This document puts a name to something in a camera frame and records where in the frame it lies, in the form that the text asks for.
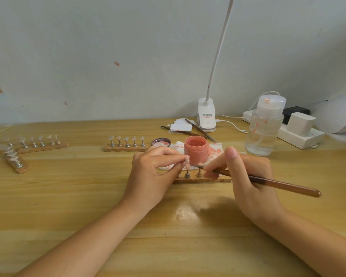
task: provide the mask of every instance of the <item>clear plastic bottle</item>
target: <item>clear plastic bottle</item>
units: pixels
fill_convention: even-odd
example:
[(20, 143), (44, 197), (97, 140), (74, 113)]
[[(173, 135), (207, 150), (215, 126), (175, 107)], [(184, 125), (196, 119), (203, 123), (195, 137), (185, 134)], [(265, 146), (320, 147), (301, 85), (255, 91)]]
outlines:
[(273, 150), (283, 121), (286, 98), (278, 95), (263, 95), (252, 112), (245, 149), (255, 155), (267, 156)]

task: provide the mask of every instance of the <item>desk surface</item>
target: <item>desk surface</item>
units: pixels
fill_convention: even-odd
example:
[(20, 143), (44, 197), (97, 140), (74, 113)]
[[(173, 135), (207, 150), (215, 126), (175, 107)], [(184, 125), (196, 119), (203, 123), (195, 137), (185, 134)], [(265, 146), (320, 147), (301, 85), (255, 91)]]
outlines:
[[(66, 149), (24, 154), (17, 174), (0, 155), (0, 277), (11, 276), (112, 208), (122, 197), (133, 153), (103, 152), (109, 135), (147, 141), (184, 135), (159, 125), (174, 119), (21, 124), (0, 138), (58, 134)], [(248, 124), (236, 119), (246, 129)], [(219, 123), (211, 135), (244, 151), (246, 135)], [(319, 189), (319, 199), (277, 191), (290, 210), (346, 236), (346, 143), (326, 137), (299, 150), (277, 139), (269, 156), (277, 180)], [(235, 204), (231, 184), (173, 185), (118, 246), (98, 276), (315, 276), (256, 228)]]

